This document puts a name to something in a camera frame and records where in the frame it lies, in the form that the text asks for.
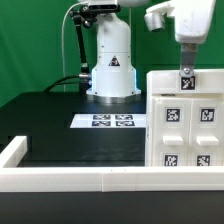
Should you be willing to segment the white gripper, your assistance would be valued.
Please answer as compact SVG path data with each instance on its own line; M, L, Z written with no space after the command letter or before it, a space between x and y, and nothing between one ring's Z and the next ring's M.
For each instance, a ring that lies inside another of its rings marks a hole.
M206 41L216 0L173 0L175 40L181 45L181 77L192 77L198 45Z

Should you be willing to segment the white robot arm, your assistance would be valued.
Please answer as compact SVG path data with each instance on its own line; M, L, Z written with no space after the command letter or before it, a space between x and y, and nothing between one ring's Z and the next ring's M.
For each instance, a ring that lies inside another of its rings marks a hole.
M89 99L103 103L126 103L140 97L136 69L131 64L131 29L115 14L118 7L137 7L150 0L88 0L87 8L97 13L97 63L92 69ZM179 75L194 74L198 46L206 41L216 0L167 0L146 10L150 31L165 27L172 17L175 40L181 44Z

